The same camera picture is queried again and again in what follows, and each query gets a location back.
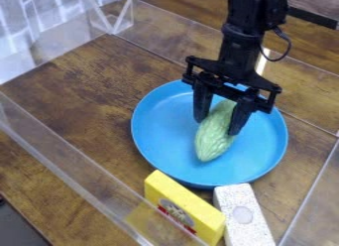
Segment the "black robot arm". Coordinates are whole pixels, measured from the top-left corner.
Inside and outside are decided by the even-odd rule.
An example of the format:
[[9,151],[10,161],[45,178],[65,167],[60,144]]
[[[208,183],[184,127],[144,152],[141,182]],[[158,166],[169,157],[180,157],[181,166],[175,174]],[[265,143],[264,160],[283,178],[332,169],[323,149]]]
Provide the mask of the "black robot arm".
[[285,36],[279,26],[285,23],[287,11],[287,0],[228,0],[219,57],[185,57],[183,81],[193,89],[193,118],[197,122],[207,118],[213,96],[235,101],[225,129],[229,136],[240,133],[252,113],[272,110],[275,97],[281,93],[280,86],[256,73],[255,62],[264,56],[264,33],[272,31],[279,37]]

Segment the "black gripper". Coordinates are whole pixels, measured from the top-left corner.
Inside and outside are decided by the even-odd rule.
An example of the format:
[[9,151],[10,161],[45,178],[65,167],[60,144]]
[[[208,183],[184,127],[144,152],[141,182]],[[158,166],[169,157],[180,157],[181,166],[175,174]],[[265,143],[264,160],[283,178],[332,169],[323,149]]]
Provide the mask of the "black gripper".
[[277,84],[263,78],[253,69],[244,75],[237,75],[233,66],[227,67],[221,62],[185,57],[187,69],[183,74],[183,81],[193,89],[193,117],[201,123],[209,113],[213,94],[236,101],[245,93],[233,88],[233,85],[247,86],[255,90],[264,90],[269,93],[268,99],[243,97],[233,109],[228,135],[236,136],[245,126],[251,114],[259,110],[269,113],[275,97],[281,93]]

